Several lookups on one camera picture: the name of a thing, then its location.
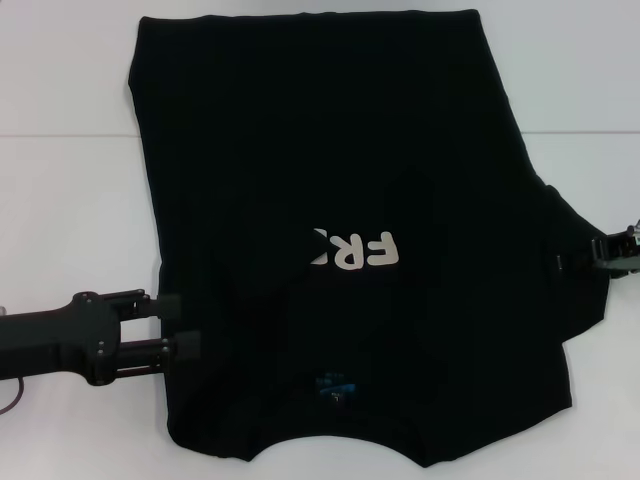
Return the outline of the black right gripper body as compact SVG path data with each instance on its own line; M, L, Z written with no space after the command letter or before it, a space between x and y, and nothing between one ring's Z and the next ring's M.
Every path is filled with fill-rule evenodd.
M639 273L639 222L624 231L607 236L610 277L622 278Z

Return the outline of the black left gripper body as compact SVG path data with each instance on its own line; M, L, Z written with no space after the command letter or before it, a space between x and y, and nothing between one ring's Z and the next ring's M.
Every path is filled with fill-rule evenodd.
M108 385L116 378L120 340L116 310L93 293L76 294L59 309L6 315L1 378L71 372L92 386Z

